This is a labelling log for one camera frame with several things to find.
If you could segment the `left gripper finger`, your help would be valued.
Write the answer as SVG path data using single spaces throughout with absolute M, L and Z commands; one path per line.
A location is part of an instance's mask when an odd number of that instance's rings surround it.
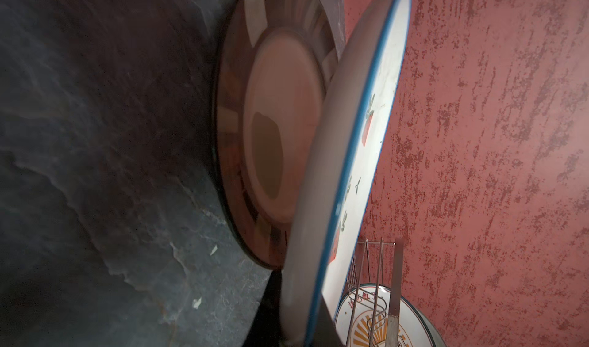
M 311 338 L 313 347 L 344 347 L 337 334 L 333 319 L 328 311 L 323 296 L 320 296 L 320 304 L 316 317 L 316 324 Z

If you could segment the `white watermelon pattern plate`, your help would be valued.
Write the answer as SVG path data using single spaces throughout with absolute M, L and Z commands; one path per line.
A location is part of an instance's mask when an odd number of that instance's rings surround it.
M 412 0 L 372 0 L 328 88 L 282 271 L 286 346 L 309 346 L 321 312 L 334 317 L 400 80 Z

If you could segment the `dark striped rim plate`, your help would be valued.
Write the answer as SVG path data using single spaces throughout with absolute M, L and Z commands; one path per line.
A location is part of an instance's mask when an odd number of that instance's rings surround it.
M 213 89 L 216 177 L 236 240 L 267 269 L 285 262 L 337 64 L 321 0 L 237 0 L 227 19 Z

